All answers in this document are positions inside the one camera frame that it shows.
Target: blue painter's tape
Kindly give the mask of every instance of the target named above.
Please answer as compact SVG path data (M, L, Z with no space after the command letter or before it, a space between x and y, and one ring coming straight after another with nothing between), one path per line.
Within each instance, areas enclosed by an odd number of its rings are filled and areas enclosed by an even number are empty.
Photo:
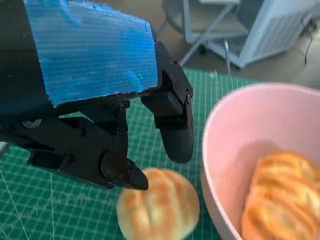
M157 85L155 43L145 20L83 0L24 5L54 107Z

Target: bowl rim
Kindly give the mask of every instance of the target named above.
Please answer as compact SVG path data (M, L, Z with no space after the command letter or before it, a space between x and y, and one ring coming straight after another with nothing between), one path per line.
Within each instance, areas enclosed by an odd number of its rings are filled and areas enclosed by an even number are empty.
M221 202L219 201L218 195L215 191L214 184L212 182L212 179L210 177L210 171L208 167L208 161L207 161L207 152L208 152L208 139L209 139L209 129L210 126L214 124L214 121L216 119L216 116L221 108L224 107L224 105L228 104L230 101L232 101L234 98L239 97L240 95L246 94L251 91L261 91L261 90L291 90L291 91L298 91L303 92L306 94L314 95L315 97L320 98L320 91L311 89L305 86L300 86L296 84L289 84L289 83L257 83L252 85L243 86L240 88L235 89L233 92L227 94L222 99L220 99L215 105L212 106L212 110L209 114L209 116L206 119L204 131L203 131L203 137L202 137L202 166L204 170L205 180L208 183L210 193L213 196L213 200L218 208L219 213L221 214L223 220L231 230L231 233L235 236L237 240L243 240L241 235L238 233L238 231L235 229L231 221L229 220L225 210L223 209Z

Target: green cutting mat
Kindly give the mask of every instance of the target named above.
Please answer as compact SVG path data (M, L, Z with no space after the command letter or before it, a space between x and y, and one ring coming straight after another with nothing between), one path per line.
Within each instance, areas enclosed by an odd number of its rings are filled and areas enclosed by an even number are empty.
M140 168L173 169L187 177L200 199L200 220L188 240L219 240L206 209L200 183L201 142L206 118L230 91L255 83L215 73L185 70L193 90L194 151L188 164L165 153L152 114L139 99L131 101L128 157ZM0 239L123 240L115 204L120 189L105 190L28 166L29 153L10 146L0 158Z

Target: pink bowl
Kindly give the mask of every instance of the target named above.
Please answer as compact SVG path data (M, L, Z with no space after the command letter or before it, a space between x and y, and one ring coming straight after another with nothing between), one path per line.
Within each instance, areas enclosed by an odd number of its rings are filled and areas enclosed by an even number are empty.
M211 112L203 134L201 184L222 239L242 240L241 215L256 162L277 150L299 152L320 166L319 91L278 83L248 86Z

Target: round bread bun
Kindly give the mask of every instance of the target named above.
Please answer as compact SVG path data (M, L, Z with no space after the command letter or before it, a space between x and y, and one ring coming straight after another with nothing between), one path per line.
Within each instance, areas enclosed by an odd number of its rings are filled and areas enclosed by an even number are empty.
M149 189L124 189L116 203L123 236L127 240L185 239L199 221L196 190L172 170L147 168L143 172Z
M259 159L245 201L244 240L315 240L320 227L320 171L282 151Z

